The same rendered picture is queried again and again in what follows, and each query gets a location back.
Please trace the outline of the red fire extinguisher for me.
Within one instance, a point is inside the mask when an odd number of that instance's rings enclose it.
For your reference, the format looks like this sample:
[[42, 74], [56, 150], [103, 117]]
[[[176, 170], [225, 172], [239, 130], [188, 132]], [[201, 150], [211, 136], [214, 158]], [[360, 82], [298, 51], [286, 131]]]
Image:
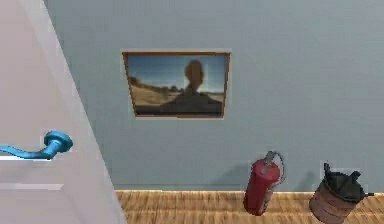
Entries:
[[255, 161], [244, 193], [244, 209], [251, 215], [262, 216], [285, 175], [284, 158], [278, 151], [269, 150], [264, 158]]

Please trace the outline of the white room door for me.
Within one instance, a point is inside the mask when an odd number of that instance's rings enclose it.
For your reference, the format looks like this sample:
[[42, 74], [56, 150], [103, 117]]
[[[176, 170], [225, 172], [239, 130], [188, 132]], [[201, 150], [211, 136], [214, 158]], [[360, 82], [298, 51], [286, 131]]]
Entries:
[[52, 160], [0, 152], [0, 224], [127, 224], [43, 0], [0, 0], [0, 146], [73, 147]]

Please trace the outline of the brown bin with black bag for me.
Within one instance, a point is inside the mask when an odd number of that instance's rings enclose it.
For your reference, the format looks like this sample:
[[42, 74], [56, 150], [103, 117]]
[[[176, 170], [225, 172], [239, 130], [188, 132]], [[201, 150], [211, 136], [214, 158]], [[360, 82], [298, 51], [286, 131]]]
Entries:
[[309, 209], [323, 224], [343, 224], [356, 206], [374, 193], [364, 191], [357, 170], [347, 175], [332, 171], [327, 162], [323, 168], [324, 177], [309, 200]]

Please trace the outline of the wood framed wall picture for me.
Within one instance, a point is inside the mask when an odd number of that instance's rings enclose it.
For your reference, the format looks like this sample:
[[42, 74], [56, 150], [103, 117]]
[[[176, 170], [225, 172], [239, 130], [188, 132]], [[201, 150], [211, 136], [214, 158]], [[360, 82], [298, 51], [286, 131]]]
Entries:
[[222, 118], [231, 54], [226, 51], [124, 51], [134, 115]]

